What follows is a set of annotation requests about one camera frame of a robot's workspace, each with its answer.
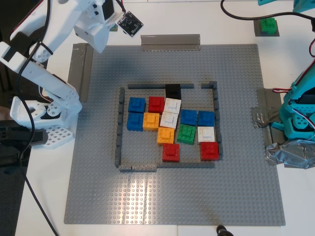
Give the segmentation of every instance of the black cable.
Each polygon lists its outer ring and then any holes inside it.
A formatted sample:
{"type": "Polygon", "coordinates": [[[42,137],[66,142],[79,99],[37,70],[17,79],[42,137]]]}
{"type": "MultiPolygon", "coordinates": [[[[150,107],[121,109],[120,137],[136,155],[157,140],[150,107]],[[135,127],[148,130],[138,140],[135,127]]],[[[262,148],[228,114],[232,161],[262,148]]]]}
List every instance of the black cable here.
{"type": "Polygon", "coordinates": [[[310,55],[312,58],[315,58],[315,55],[312,54],[312,47],[313,47],[314,43],[315,43],[315,39],[313,39],[313,41],[311,42],[310,47],[309,47],[309,52],[310,52],[310,55]]]}
{"type": "Polygon", "coordinates": [[[243,21],[256,21],[256,20],[263,20],[263,19],[268,19],[271,17],[276,17],[276,16],[287,16],[287,15],[293,15],[293,16],[299,16],[308,20],[314,20],[314,17],[308,16],[308,15],[304,15],[301,13],[297,13],[297,12],[280,12],[280,13],[275,13],[275,14],[271,14],[271,15],[267,15],[267,16],[258,16],[258,17],[241,17],[241,16],[235,16],[231,13],[229,13],[223,6],[225,0],[221,0],[221,9],[222,11],[228,15],[229,17],[232,17],[234,19],[237,20],[243,20],[243,21]]]}
{"type": "MultiPolygon", "coordinates": [[[[49,24],[49,20],[50,20],[50,11],[51,11],[51,2],[50,0],[47,0],[47,15],[46,15],[46,21],[45,21],[45,25],[44,25],[44,29],[45,29],[45,32],[42,36],[42,39],[41,41],[44,40],[44,37],[45,37],[45,34],[47,32],[47,29],[48,29],[48,24],[49,24]]],[[[50,222],[48,216],[46,215],[43,207],[41,206],[38,198],[36,197],[33,189],[32,189],[32,186],[26,176],[26,173],[24,172],[24,169],[23,169],[23,166],[22,166],[22,157],[23,157],[23,154],[24,152],[27,150],[27,148],[29,147],[29,145],[32,143],[32,140],[34,138],[34,134],[35,134],[35,124],[34,124],[34,119],[32,117],[32,114],[30,112],[30,109],[28,108],[27,104],[26,104],[26,101],[25,99],[23,98],[22,94],[21,94],[21,90],[20,90],[20,80],[21,80],[21,77],[22,77],[22,73],[23,71],[25,70],[25,68],[27,67],[27,65],[29,64],[29,62],[31,61],[32,57],[34,56],[35,52],[37,51],[37,49],[40,47],[40,43],[37,43],[33,49],[33,51],[31,52],[30,56],[28,57],[28,59],[24,62],[24,64],[22,65],[21,69],[19,70],[19,73],[18,73],[18,78],[17,78],[17,85],[16,85],[16,89],[17,89],[17,93],[18,93],[18,97],[19,99],[21,100],[21,102],[23,103],[23,106],[25,107],[28,115],[29,115],[29,118],[30,118],[30,121],[31,121],[31,137],[27,143],[27,145],[25,146],[25,148],[20,152],[19,154],[19,164],[20,164],[20,169],[21,169],[21,172],[22,172],[22,176],[26,182],[26,184],[28,185],[29,189],[30,189],[30,192],[34,198],[34,200],[36,201],[41,213],[43,214],[43,216],[45,217],[48,225],[50,226],[51,230],[53,231],[53,233],[55,234],[55,236],[58,236],[58,233],[57,231],[55,230],[54,226],[52,225],[52,223],[50,222]]]]}
{"type": "Polygon", "coordinates": [[[118,3],[118,5],[122,8],[124,15],[126,15],[126,9],[124,7],[124,5],[122,4],[122,2],[120,0],[116,0],[116,2],[118,3]]]}

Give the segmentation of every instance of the red wire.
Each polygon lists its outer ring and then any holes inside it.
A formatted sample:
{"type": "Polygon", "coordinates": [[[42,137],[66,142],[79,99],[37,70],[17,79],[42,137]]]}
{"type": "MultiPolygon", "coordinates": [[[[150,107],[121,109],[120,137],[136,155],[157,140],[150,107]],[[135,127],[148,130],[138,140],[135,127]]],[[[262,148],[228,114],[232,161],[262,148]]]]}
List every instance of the red wire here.
{"type": "Polygon", "coordinates": [[[292,90],[292,88],[273,88],[272,92],[275,93],[288,93],[288,91],[292,90]]]}
{"type": "MultiPolygon", "coordinates": [[[[313,39],[313,41],[310,44],[309,47],[309,52],[312,58],[315,58],[315,55],[312,54],[312,48],[313,45],[315,43],[315,39],[313,39]]],[[[300,76],[300,78],[298,79],[298,81],[295,83],[295,86],[297,86],[301,80],[303,79],[303,77],[306,75],[306,73],[312,68],[312,66],[315,64],[315,59],[313,60],[313,62],[311,63],[311,65],[303,72],[303,74],[300,76]]],[[[292,88],[273,88],[272,92],[275,93],[289,93],[288,91],[292,90],[292,88]]]]}
{"type": "Polygon", "coordinates": [[[301,80],[303,79],[303,77],[305,76],[305,74],[312,68],[312,66],[315,64],[315,59],[313,60],[312,64],[303,72],[303,74],[300,76],[299,80],[295,83],[295,86],[297,86],[301,80]]]}

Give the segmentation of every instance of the cable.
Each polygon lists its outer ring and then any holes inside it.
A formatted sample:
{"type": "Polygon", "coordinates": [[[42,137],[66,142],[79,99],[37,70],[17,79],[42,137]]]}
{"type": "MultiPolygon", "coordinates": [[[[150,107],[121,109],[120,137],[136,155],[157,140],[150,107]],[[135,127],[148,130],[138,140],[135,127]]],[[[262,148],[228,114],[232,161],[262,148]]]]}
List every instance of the cable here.
{"type": "MultiPolygon", "coordinates": [[[[44,29],[45,29],[45,33],[43,34],[42,36],[42,39],[41,41],[43,41],[44,37],[45,37],[45,34],[47,32],[47,29],[48,29],[48,24],[49,24],[49,20],[50,20],[50,10],[51,10],[51,2],[50,0],[47,0],[47,15],[46,15],[46,21],[45,21],[45,25],[44,25],[44,29]]],[[[53,231],[53,233],[55,234],[55,236],[58,236],[58,233],[57,231],[55,230],[54,226],[52,225],[52,223],[50,222],[48,216],[46,215],[43,207],[41,206],[39,200],[37,199],[34,191],[33,191],[33,188],[24,172],[24,169],[23,169],[23,166],[22,166],[22,157],[23,157],[23,154],[24,152],[27,150],[27,148],[29,147],[29,145],[32,143],[32,140],[34,138],[34,134],[35,134],[35,124],[34,124],[34,120],[33,120],[33,117],[32,117],[32,114],[30,112],[30,109],[28,108],[27,104],[26,104],[26,101],[25,99],[23,98],[22,94],[21,94],[21,90],[20,90],[20,80],[21,80],[21,77],[22,77],[22,73],[23,71],[25,70],[25,68],[27,67],[27,65],[29,64],[29,62],[31,61],[32,57],[34,56],[35,52],[37,51],[37,49],[40,47],[40,44],[37,43],[33,49],[33,51],[31,52],[30,56],[28,57],[28,59],[24,62],[24,64],[22,65],[21,69],[19,70],[19,73],[18,73],[18,78],[17,78],[17,85],[16,85],[16,89],[17,89],[17,94],[18,94],[18,97],[19,99],[21,100],[21,102],[23,103],[23,106],[25,107],[28,115],[29,115],[29,118],[30,118],[30,121],[31,121],[31,137],[27,143],[27,145],[25,146],[25,148],[20,152],[19,154],[19,163],[20,163],[20,169],[21,169],[21,172],[22,172],[22,176],[27,184],[27,186],[29,187],[30,189],[30,192],[34,198],[34,200],[36,201],[40,211],[42,212],[43,216],[45,217],[48,225],[50,226],[51,230],[53,231]]]]}
{"type": "Polygon", "coordinates": [[[292,88],[273,88],[272,92],[275,93],[288,93],[292,88]]]}
{"type": "Polygon", "coordinates": [[[303,72],[303,74],[300,76],[300,78],[298,79],[298,81],[295,83],[295,86],[297,86],[301,80],[303,79],[303,77],[306,75],[306,73],[312,68],[312,66],[315,64],[315,59],[313,60],[312,64],[303,72]]]}
{"type": "Polygon", "coordinates": [[[49,99],[47,99],[46,97],[44,97],[44,96],[41,94],[40,88],[41,88],[41,86],[38,86],[38,93],[39,93],[39,95],[40,95],[43,99],[45,99],[47,102],[51,103],[51,101],[50,101],[49,99]]]}
{"type": "Polygon", "coordinates": [[[315,55],[312,54],[312,47],[313,47],[314,43],[315,43],[315,39],[313,39],[313,41],[311,42],[310,47],[309,47],[309,52],[310,52],[310,55],[312,58],[315,58],[315,55]]]}
{"type": "Polygon", "coordinates": [[[126,9],[124,7],[124,5],[122,4],[122,2],[120,0],[116,0],[116,2],[118,3],[118,5],[122,8],[124,15],[126,15],[126,9]]]}
{"type": "MultiPolygon", "coordinates": [[[[313,48],[314,43],[315,43],[315,39],[313,39],[313,41],[311,42],[311,44],[309,46],[309,53],[310,53],[311,57],[314,58],[314,60],[311,63],[311,65],[303,72],[303,74],[300,76],[300,78],[296,81],[295,86],[297,86],[302,81],[302,79],[304,78],[306,73],[315,65],[315,55],[312,54],[312,48],[313,48]]],[[[289,93],[288,91],[290,91],[290,90],[292,90],[292,88],[273,88],[272,92],[289,93]]]]}
{"type": "Polygon", "coordinates": [[[304,14],[301,14],[301,13],[297,13],[297,12],[280,12],[280,13],[275,13],[275,14],[271,14],[271,15],[267,15],[267,16],[259,16],[259,17],[241,17],[241,16],[236,16],[236,15],[233,15],[231,13],[229,13],[223,6],[223,3],[224,3],[225,0],[221,0],[221,9],[222,11],[228,15],[229,17],[232,17],[234,19],[237,19],[237,20],[243,20],[243,21],[256,21],[256,20],[263,20],[263,19],[268,19],[268,18],[271,18],[271,17],[276,17],[276,16],[287,16],[287,15],[293,15],[293,16],[299,16],[299,17],[302,17],[302,18],[305,18],[305,19],[308,19],[308,20],[314,20],[314,17],[311,17],[311,16],[308,16],[308,15],[304,15],[304,14]]]}

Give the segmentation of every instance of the blue lego brick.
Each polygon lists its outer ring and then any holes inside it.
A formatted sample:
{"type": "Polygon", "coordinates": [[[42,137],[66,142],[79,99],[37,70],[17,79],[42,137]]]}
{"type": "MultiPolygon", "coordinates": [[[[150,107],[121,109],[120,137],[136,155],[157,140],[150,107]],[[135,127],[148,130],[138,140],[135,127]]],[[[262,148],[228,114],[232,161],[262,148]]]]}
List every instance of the blue lego brick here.
{"type": "Polygon", "coordinates": [[[131,97],[129,100],[128,111],[136,113],[144,113],[146,107],[146,99],[142,97],[131,97]]]}
{"type": "Polygon", "coordinates": [[[198,126],[215,126],[215,113],[199,111],[198,126]]]}
{"type": "Polygon", "coordinates": [[[129,112],[127,130],[143,131],[143,113],[129,112]]]}
{"type": "Polygon", "coordinates": [[[181,111],[181,124],[196,126],[197,123],[197,111],[184,110],[181,111]]]}

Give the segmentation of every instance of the white lego brick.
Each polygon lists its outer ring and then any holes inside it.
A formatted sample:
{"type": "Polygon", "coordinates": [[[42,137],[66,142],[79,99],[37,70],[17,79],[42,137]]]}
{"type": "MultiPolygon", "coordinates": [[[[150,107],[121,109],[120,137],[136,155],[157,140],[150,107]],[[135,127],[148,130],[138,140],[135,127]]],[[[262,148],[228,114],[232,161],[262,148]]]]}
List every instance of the white lego brick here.
{"type": "Polygon", "coordinates": [[[176,129],[178,114],[163,112],[160,126],[176,129]]]}
{"type": "Polygon", "coordinates": [[[214,127],[198,126],[198,142],[215,142],[214,127]]]}
{"type": "Polygon", "coordinates": [[[167,98],[165,100],[164,111],[179,114],[181,109],[181,100],[167,98]]]}

